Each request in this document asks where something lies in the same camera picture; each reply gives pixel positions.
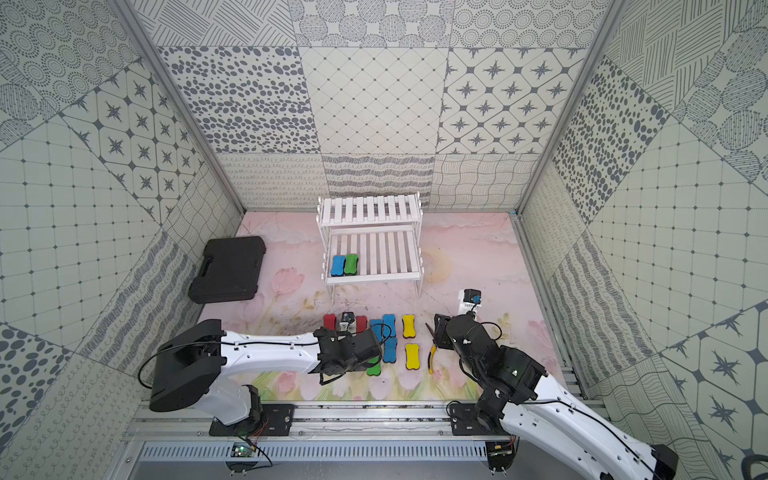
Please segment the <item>yellow eraser shelf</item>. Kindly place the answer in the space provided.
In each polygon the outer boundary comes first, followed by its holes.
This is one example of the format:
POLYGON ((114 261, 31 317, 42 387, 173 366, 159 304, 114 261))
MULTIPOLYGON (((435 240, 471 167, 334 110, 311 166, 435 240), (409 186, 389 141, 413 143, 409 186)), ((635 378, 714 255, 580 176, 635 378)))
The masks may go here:
POLYGON ((420 369, 420 346, 415 343, 405 345, 406 369, 416 371, 420 369))
POLYGON ((412 339, 416 337, 415 328, 415 316, 413 314, 406 314, 402 317, 402 336, 405 339, 412 339))

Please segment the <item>red eraser top shelf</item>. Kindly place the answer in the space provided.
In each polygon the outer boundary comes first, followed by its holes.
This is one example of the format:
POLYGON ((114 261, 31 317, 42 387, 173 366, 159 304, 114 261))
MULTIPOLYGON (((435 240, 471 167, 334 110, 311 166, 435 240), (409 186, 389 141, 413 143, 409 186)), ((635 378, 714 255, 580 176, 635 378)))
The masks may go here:
POLYGON ((335 330, 336 324, 337 324, 337 317, 335 314, 326 314, 323 317, 323 324, 324 327, 329 330, 335 330))
POLYGON ((366 316, 357 316, 356 317, 356 332, 362 333, 365 330, 368 329, 368 319, 366 316))

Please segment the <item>yellow eraser top shelf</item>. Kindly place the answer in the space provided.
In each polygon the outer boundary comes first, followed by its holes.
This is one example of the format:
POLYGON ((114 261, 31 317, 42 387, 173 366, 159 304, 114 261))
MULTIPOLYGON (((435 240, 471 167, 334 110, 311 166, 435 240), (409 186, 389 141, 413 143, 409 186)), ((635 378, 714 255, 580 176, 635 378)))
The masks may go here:
POLYGON ((415 316, 413 314, 406 314, 402 317, 402 336, 405 339, 412 339, 416 337, 415 328, 415 316))

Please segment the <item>green eraser shelf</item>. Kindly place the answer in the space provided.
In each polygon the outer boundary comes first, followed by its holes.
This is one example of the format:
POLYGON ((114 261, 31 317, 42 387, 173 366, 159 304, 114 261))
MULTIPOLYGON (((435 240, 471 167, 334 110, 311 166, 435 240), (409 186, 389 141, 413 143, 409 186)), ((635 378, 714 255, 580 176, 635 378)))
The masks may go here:
POLYGON ((379 357, 374 359, 372 365, 366 369, 366 374, 368 376, 374 376, 374 377, 379 376, 381 374, 380 363, 381 363, 381 359, 379 357))
POLYGON ((347 254, 344 261, 344 276, 355 276, 358 274, 359 256, 357 254, 347 254))

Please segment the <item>blue eraser top shelf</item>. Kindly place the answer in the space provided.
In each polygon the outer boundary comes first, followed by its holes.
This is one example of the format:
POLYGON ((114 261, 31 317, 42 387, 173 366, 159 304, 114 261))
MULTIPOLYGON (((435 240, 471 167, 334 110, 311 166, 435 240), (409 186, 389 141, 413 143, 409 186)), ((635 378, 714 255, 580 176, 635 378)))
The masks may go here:
POLYGON ((382 335, 385 339, 395 338, 396 333, 396 317, 394 314, 384 314, 382 317, 381 327, 382 335))
POLYGON ((370 325, 370 329, 374 333, 377 341, 379 343, 382 343, 385 340, 385 338, 386 338, 386 334, 384 332, 384 322, 383 322, 383 320, 382 319, 372 319, 369 322, 369 325, 370 325))

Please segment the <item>blue eraser shelf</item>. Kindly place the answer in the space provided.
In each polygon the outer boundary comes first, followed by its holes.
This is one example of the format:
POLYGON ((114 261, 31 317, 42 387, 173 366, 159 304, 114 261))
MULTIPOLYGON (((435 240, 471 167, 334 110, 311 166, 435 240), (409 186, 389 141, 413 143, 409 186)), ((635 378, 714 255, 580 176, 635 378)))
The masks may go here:
POLYGON ((383 322, 383 320, 382 319, 372 319, 369 322, 369 325, 370 325, 370 329, 374 333, 377 341, 379 343, 382 343, 385 340, 385 338, 386 338, 386 334, 384 332, 384 322, 383 322))
POLYGON ((345 255, 335 255, 332 258, 331 268, 330 268, 330 276, 331 277, 343 277, 345 275, 345 263, 346 263, 346 256, 345 255))
POLYGON ((397 360, 397 345, 398 340, 395 336, 391 336, 384 341, 383 344, 383 357, 384 363, 394 364, 397 360))
POLYGON ((385 339, 395 338, 396 333, 396 317, 394 314, 384 314, 382 317, 381 327, 382 335, 385 339))

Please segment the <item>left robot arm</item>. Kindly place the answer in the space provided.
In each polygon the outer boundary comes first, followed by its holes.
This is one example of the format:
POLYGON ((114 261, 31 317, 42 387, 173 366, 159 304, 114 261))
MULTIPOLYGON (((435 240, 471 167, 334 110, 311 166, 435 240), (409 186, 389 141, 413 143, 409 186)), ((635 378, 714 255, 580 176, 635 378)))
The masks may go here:
POLYGON ((247 436, 266 423, 258 389, 239 384, 245 373, 314 374, 322 385, 383 359, 375 333, 324 326, 293 336, 254 336, 227 331, 219 319, 204 320, 162 344, 146 362, 154 364, 149 409, 204 412, 230 435, 247 436))

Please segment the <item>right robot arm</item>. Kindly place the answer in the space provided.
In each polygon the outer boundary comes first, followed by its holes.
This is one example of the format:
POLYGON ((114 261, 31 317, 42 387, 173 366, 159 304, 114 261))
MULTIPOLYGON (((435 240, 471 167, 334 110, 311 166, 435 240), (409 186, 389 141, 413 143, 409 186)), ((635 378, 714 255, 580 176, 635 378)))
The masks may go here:
POLYGON ((647 444, 597 415, 524 351, 501 345, 474 313, 439 316, 435 341, 459 357, 460 370, 481 389, 475 403, 446 411, 473 432, 526 440, 585 479, 672 479, 679 457, 647 444))

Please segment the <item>white wooden two-tier shelf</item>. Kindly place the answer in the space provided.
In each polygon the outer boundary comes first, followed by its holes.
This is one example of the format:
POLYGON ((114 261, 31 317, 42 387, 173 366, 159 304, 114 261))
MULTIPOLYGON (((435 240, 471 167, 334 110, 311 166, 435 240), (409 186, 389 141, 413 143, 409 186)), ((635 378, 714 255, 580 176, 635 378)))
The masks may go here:
POLYGON ((411 282, 417 294, 425 276, 420 238, 421 195, 320 197, 316 223, 324 247, 323 280, 328 294, 343 285, 411 282), (331 277, 335 255, 357 254, 358 274, 331 277))

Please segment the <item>black plastic tool case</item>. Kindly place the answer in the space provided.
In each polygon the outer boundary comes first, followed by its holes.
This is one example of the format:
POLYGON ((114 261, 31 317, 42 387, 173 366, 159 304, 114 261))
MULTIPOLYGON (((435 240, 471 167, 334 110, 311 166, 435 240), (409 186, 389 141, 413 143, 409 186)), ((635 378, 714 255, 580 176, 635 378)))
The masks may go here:
POLYGON ((259 236, 211 239, 188 296, 196 304, 251 300, 258 283, 266 245, 259 236))

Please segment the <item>yellow handled pliers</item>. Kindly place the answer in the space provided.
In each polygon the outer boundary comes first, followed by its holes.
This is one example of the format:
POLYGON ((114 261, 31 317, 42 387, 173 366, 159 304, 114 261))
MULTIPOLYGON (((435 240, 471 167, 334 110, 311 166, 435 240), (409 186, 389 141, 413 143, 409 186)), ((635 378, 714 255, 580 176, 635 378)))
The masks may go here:
POLYGON ((437 343, 436 343, 436 335, 435 335, 435 330, 434 330, 433 326, 431 326, 428 323, 425 323, 425 326, 426 326, 426 328, 427 328, 427 330, 428 330, 428 332, 430 334, 431 341, 432 341, 432 345, 430 347, 430 351, 429 351, 429 354, 428 354, 428 357, 427 357, 428 373, 430 375, 433 375, 434 374, 434 356, 435 356, 435 354, 437 352, 438 347, 437 347, 437 343))

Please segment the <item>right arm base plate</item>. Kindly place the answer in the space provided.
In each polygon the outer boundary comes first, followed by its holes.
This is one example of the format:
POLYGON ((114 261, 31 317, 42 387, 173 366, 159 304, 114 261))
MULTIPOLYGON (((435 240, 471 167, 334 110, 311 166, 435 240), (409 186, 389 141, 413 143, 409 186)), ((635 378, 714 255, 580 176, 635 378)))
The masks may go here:
POLYGON ((473 403, 451 401, 445 410, 454 436, 507 435, 498 420, 480 412, 473 403))

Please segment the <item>aluminium mounting rail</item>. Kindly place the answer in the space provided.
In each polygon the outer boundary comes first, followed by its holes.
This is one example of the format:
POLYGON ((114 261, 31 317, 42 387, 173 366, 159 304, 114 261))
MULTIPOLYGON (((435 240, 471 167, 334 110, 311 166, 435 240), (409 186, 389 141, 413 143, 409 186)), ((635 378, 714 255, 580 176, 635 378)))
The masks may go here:
MULTIPOLYGON (((259 440, 398 440, 452 438, 463 427, 445 401, 297 401, 291 413, 276 402, 264 404, 267 420, 254 435, 259 440)), ((213 417, 194 409, 156 413, 147 403, 129 423, 136 440, 206 440, 213 417)))

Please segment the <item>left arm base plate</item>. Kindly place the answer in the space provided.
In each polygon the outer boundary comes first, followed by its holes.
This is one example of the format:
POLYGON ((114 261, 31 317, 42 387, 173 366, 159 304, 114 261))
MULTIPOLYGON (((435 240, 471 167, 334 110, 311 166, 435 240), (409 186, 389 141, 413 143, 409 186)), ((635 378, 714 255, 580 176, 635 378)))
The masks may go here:
POLYGON ((290 434, 295 410, 294 404, 268 403, 261 406, 258 414, 253 413, 233 425, 225 426, 214 419, 208 434, 211 437, 286 437, 290 434))

